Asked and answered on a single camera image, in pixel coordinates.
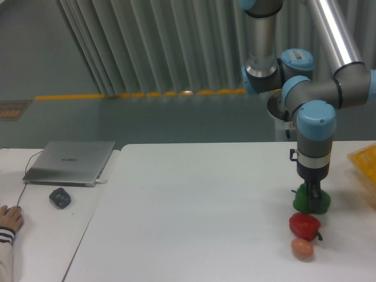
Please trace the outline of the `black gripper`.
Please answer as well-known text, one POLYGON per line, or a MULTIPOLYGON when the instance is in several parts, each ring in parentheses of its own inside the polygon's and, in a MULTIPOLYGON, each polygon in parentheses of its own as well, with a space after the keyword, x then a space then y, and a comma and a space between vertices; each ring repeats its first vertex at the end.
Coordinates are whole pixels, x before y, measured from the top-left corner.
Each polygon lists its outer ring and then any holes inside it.
POLYGON ((297 173, 305 181, 308 211, 311 213, 319 212, 321 209, 320 181, 328 175, 330 157, 330 154, 323 157, 308 157, 303 154, 297 156, 297 173))

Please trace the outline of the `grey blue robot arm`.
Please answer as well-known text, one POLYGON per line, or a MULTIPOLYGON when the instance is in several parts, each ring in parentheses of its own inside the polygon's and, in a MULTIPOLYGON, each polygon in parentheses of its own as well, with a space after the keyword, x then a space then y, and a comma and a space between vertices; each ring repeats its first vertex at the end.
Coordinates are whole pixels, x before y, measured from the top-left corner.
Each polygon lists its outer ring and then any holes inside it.
POLYGON ((274 53, 276 16, 281 1, 240 1, 253 31, 249 58, 241 69, 248 93, 279 89, 280 106, 296 129, 297 148, 290 160, 304 180, 308 212, 324 205, 321 181, 328 175, 336 111, 375 100, 375 71, 361 59, 337 1, 306 1, 328 59, 332 77, 313 82, 313 57, 302 49, 274 53))

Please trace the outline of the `striped sleeve forearm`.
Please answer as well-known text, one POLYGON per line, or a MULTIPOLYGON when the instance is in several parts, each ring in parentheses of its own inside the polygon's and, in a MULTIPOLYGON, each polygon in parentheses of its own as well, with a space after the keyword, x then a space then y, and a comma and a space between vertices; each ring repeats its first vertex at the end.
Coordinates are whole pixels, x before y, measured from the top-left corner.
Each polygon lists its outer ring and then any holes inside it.
POLYGON ((1 227, 1 281, 14 280, 14 237, 13 231, 1 227))

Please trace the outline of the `person's hand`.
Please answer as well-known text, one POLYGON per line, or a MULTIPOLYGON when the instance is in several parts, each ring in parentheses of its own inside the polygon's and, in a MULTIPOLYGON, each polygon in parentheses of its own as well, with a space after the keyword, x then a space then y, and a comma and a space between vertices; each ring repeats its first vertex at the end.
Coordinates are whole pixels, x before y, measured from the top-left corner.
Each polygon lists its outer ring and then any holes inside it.
POLYGON ((24 223, 24 217, 16 215, 17 206, 8 207, 7 205, 1 206, 1 228, 10 229, 17 233, 24 223))

